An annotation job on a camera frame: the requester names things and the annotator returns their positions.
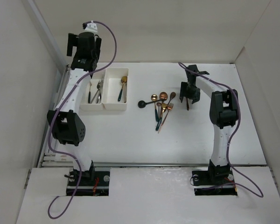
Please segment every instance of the red wire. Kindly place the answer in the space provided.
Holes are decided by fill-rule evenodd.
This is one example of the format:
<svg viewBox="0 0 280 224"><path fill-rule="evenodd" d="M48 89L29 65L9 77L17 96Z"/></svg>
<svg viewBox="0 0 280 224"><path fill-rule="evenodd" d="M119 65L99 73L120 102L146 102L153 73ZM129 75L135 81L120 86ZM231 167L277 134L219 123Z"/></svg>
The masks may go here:
<svg viewBox="0 0 280 224"><path fill-rule="evenodd" d="M98 177L97 177L97 178L95 179L95 185L93 186L93 189L92 189L92 191L93 191L93 196L95 196L95 192L97 191L98 181L99 181L99 179L98 179Z"/></svg>
<svg viewBox="0 0 280 224"><path fill-rule="evenodd" d="M231 183L233 183L233 181L229 180L227 177L225 177L224 179L229 181L229 182L231 182Z"/></svg>

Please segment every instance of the copper utensil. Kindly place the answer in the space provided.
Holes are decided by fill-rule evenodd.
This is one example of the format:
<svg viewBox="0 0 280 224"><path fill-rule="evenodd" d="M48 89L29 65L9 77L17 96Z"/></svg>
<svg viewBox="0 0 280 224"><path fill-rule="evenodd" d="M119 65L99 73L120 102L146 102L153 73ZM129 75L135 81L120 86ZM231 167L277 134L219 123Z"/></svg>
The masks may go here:
<svg viewBox="0 0 280 224"><path fill-rule="evenodd" d="M153 95L151 96L151 100L152 100L152 101L158 100L158 96L155 95L155 94L153 94ZM159 122L159 115L158 115L157 106L155 105L155 103L154 103L154 114L155 114L155 120L156 120L156 122Z"/></svg>
<svg viewBox="0 0 280 224"><path fill-rule="evenodd" d="M161 123L162 123L163 114L164 114L165 110L167 109L167 107L168 107L167 104L162 104L161 116L160 116L160 118L159 118L158 125L157 125L157 127L155 128L156 131L158 131L159 128L160 128L160 125L161 125Z"/></svg>
<svg viewBox="0 0 280 224"><path fill-rule="evenodd" d="M164 103L164 101L166 101L168 99L168 94L166 92L161 92L160 93L160 99L162 99L162 104Z"/></svg>
<svg viewBox="0 0 280 224"><path fill-rule="evenodd" d="M168 102L168 105L170 104L170 101L171 101L174 97L176 97L176 93L175 93L175 92L170 93L170 100L169 100L169 102Z"/></svg>
<svg viewBox="0 0 280 224"><path fill-rule="evenodd" d="M169 104L169 105L168 105L168 107L167 107L168 112L167 112L167 114L166 114L166 116L165 116L165 119L163 120L163 123L161 124L161 126L160 126L160 128L159 128L158 133L160 133L160 131L161 131L161 129L162 129L164 123L165 123L165 120L166 120L166 118L167 118L167 116L168 116L168 114L169 114L169 111L171 111L171 110L173 109L173 106L174 106L174 104Z"/></svg>

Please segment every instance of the black spoon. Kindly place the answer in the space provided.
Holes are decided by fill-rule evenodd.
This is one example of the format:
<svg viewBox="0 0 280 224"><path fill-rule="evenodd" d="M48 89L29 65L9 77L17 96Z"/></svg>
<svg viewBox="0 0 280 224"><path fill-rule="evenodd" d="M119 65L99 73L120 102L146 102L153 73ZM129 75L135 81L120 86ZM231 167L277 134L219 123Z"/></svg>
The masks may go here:
<svg viewBox="0 0 280 224"><path fill-rule="evenodd" d="M162 101L162 100L164 100L164 99L158 99L158 100L151 101L151 102L148 102L148 103L144 102L144 100L140 100L138 102L138 107L139 108L144 108L147 104L153 104L154 102L159 102L159 101Z"/></svg>

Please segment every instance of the teal handle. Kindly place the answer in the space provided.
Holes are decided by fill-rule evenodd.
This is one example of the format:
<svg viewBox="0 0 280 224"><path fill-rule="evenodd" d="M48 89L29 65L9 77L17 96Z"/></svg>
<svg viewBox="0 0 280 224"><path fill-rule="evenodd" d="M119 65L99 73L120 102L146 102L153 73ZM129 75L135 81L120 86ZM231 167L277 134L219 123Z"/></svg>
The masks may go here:
<svg viewBox="0 0 280 224"><path fill-rule="evenodd" d="M122 95L122 89L120 90L119 96L118 96L118 102L121 100L121 95Z"/></svg>
<svg viewBox="0 0 280 224"><path fill-rule="evenodd" d="M154 114L155 114L155 121L159 122L159 115L157 109L154 110Z"/></svg>
<svg viewBox="0 0 280 224"><path fill-rule="evenodd" d="M156 131L159 130L159 128L160 128L160 126L161 126L161 123L162 123L162 117L160 117L160 120L159 120L159 122L158 122L158 125L157 125L157 127L155 128Z"/></svg>

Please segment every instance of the black-handled spoon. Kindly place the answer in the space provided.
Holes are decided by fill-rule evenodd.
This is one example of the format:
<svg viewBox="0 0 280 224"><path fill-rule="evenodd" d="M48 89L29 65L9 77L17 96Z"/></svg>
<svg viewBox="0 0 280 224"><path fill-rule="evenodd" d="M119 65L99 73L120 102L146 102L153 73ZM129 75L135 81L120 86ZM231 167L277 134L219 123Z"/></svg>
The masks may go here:
<svg viewBox="0 0 280 224"><path fill-rule="evenodd" d="M90 104L91 101L91 93L90 93L90 89L91 89L91 82L90 82L90 86L89 86L89 93L88 93L88 103Z"/></svg>
<svg viewBox="0 0 280 224"><path fill-rule="evenodd" d="M155 95L155 94L153 94L153 95L151 96L151 100L152 100L152 101L158 100L158 96ZM159 115L158 115L157 106L156 106L155 103L154 103L154 116L155 116L155 121L156 121L156 122L159 122Z"/></svg>
<svg viewBox="0 0 280 224"><path fill-rule="evenodd" d="M121 90L120 90L120 93L119 93L119 96L118 96L118 99L117 99L118 102L120 102L120 100L121 100L121 95L122 95L123 87L124 87L126 82L127 82L127 76L123 76L121 78L122 87L121 87Z"/></svg>
<svg viewBox="0 0 280 224"><path fill-rule="evenodd" d="M162 100L164 100L164 99L158 99L158 100L151 101L151 102L148 102L148 103L144 102L144 100L140 100L138 102L138 107L139 108L144 108L147 104L153 104L154 102L159 102L159 101L162 101Z"/></svg>
<svg viewBox="0 0 280 224"><path fill-rule="evenodd" d="M189 106L188 98L186 98L186 100L187 100L187 111L189 111L190 110L190 106Z"/></svg>

